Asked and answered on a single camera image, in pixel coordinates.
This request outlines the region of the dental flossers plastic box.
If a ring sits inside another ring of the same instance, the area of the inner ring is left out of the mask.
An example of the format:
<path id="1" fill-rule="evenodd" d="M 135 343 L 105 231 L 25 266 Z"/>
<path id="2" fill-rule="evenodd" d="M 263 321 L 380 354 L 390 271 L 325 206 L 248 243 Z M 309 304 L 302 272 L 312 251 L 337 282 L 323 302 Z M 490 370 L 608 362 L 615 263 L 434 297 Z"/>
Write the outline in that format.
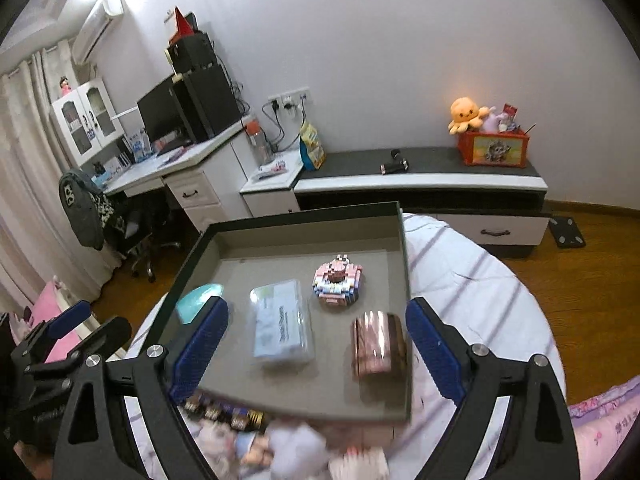
<path id="1" fill-rule="evenodd" d="M 260 364 L 306 364 L 314 359 L 314 334 L 299 281 L 287 280 L 250 291 L 253 358 Z"/>

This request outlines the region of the orange toy storage box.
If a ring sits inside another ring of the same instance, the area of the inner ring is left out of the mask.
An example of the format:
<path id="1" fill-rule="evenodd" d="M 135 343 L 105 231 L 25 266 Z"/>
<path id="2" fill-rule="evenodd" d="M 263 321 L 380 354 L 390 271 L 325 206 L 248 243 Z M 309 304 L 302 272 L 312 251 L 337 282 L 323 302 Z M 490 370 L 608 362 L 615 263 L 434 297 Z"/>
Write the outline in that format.
<path id="1" fill-rule="evenodd" d="M 460 133 L 457 148 L 466 166 L 524 168 L 529 135 L 521 132 Z"/>

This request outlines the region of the white air conditioner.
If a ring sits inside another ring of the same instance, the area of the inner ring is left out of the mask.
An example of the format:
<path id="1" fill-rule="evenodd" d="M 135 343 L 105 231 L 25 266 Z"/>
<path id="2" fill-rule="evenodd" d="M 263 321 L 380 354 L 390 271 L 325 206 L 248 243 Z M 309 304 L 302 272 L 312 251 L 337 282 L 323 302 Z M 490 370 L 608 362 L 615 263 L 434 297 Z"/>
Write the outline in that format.
<path id="1" fill-rule="evenodd" d="M 122 0 L 99 0 L 82 24 L 72 47 L 75 64 L 86 64 L 101 38 L 124 15 Z"/>

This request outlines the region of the orange cap water bottle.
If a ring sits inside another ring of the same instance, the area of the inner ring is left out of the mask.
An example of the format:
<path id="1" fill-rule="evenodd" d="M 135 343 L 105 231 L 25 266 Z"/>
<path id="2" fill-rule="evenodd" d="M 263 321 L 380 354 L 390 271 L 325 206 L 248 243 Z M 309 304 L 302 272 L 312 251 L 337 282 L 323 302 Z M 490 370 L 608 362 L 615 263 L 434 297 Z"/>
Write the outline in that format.
<path id="1" fill-rule="evenodd" d="M 265 131 L 259 125 L 257 119 L 250 120 L 245 125 L 245 131 L 250 141 L 250 146 L 254 152 L 256 160 L 260 166 L 268 165 L 273 160 L 270 143 Z"/>

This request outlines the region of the black white low cabinet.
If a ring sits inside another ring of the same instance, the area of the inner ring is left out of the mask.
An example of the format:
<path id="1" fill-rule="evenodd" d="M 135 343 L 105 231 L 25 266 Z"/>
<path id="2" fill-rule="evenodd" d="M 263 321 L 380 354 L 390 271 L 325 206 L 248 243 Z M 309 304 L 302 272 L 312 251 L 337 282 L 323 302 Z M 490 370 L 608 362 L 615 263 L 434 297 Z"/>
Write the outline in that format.
<path id="1" fill-rule="evenodd" d="M 284 174 L 248 182 L 241 195 L 255 217 L 301 210 L 396 202 L 405 212 L 445 221 L 496 256 L 526 257 L 544 237 L 547 183 L 523 168 L 468 166 L 456 148 L 404 148 L 409 169 L 383 174 L 385 150 L 333 153 L 307 171 L 285 156 Z"/>

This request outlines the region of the rose gold cylindrical container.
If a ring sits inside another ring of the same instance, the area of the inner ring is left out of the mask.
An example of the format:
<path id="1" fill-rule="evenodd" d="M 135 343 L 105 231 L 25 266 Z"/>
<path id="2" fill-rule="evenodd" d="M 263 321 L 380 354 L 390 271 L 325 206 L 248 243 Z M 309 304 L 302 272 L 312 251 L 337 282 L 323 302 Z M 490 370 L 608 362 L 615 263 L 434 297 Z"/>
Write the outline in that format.
<path id="1" fill-rule="evenodd" d="M 358 380 L 406 374 L 407 345 L 400 319 L 383 311 L 364 312 L 352 322 L 352 374 Z"/>

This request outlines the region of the small doll figurine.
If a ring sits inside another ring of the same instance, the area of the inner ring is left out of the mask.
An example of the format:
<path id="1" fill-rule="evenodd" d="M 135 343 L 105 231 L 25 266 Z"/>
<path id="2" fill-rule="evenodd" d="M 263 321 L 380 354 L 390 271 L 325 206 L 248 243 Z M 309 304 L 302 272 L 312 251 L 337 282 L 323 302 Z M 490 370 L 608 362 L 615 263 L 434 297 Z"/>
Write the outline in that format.
<path id="1" fill-rule="evenodd" d="M 267 469 L 273 462 L 273 449 L 266 434 L 239 432 L 235 437 L 234 446 L 243 474 Z"/>

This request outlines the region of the teal lid glass jar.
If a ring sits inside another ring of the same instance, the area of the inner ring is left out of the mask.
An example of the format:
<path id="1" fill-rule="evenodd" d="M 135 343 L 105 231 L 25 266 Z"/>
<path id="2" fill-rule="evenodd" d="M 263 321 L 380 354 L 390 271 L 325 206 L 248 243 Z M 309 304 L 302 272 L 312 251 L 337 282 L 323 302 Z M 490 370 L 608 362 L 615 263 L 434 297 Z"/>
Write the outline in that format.
<path id="1" fill-rule="evenodd" d="M 175 311 L 182 324 L 190 324 L 212 297 L 221 297 L 224 293 L 224 286 L 221 284 L 209 283 L 192 289 L 178 300 Z"/>

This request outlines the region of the white glass door cabinet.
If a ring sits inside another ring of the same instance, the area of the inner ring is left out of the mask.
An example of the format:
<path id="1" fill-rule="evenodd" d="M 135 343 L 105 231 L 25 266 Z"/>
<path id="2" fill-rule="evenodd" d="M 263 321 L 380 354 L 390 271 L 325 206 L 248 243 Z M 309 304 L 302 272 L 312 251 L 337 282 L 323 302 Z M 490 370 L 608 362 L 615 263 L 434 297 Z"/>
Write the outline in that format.
<path id="1" fill-rule="evenodd" d="M 82 166 L 125 133 L 101 78 L 91 79 L 52 103 L 70 159 Z"/>

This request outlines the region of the black small device on cabinet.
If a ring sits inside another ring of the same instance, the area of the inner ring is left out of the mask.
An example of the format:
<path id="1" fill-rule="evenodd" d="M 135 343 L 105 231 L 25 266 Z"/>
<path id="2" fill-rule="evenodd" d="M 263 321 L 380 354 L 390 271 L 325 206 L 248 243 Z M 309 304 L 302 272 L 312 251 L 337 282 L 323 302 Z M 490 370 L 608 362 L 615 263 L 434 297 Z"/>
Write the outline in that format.
<path id="1" fill-rule="evenodd" d="M 410 168 L 408 159 L 401 154 L 401 150 L 390 151 L 390 161 L 380 166 L 380 173 L 383 176 L 386 174 L 404 174 L 408 172 Z"/>

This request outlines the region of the pink bedding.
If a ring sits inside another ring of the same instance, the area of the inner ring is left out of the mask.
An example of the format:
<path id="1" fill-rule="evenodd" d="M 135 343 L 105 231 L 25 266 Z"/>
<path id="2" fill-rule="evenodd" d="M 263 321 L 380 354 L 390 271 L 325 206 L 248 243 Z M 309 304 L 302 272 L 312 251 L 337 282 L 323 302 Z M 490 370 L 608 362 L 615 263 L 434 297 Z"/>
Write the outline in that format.
<path id="1" fill-rule="evenodd" d="M 639 417 L 639 377 L 570 405 L 568 411 L 577 444 L 580 478 L 595 479 Z"/>

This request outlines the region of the black flower hair clip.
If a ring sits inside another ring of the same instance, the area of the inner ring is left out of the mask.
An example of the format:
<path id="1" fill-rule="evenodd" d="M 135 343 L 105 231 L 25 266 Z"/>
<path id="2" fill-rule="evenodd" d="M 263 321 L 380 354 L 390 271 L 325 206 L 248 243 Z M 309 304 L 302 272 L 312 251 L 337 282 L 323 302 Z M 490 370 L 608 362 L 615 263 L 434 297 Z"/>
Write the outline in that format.
<path id="1" fill-rule="evenodd" d="M 203 391 L 195 391 L 182 408 L 191 418 L 221 422 L 235 431 L 264 432 L 271 420 L 264 412 L 222 402 Z"/>

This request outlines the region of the pink white block figure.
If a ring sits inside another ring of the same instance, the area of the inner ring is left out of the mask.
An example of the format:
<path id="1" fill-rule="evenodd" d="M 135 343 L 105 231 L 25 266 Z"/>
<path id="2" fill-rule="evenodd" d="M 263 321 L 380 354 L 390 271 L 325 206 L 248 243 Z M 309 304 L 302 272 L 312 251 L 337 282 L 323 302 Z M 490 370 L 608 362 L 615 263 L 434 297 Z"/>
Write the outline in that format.
<path id="1" fill-rule="evenodd" d="M 390 478 L 382 448 L 349 448 L 345 454 L 329 461 L 333 480 L 387 480 Z"/>

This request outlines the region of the black computer monitor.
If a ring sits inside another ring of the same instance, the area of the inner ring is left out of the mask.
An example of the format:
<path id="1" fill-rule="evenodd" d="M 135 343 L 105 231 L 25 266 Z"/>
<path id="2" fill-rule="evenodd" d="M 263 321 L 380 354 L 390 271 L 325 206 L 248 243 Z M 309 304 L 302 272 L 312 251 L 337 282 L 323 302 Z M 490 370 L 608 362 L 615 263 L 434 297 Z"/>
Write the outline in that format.
<path id="1" fill-rule="evenodd" d="M 158 141 L 169 133 L 183 136 L 183 122 L 172 95 L 173 88 L 172 79 L 167 77 L 138 99 L 138 111 L 151 142 Z"/>

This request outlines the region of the pink block donut toy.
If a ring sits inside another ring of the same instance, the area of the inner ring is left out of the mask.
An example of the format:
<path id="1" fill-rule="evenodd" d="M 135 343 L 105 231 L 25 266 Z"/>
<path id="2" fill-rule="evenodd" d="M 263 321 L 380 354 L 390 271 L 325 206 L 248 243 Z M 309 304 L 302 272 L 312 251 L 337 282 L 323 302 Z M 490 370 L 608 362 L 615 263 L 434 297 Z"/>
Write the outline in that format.
<path id="1" fill-rule="evenodd" d="M 312 291 L 322 306 L 346 308 L 359 298 L 362 266 L 346 255 L 337 255 L 314 271 Z"/>

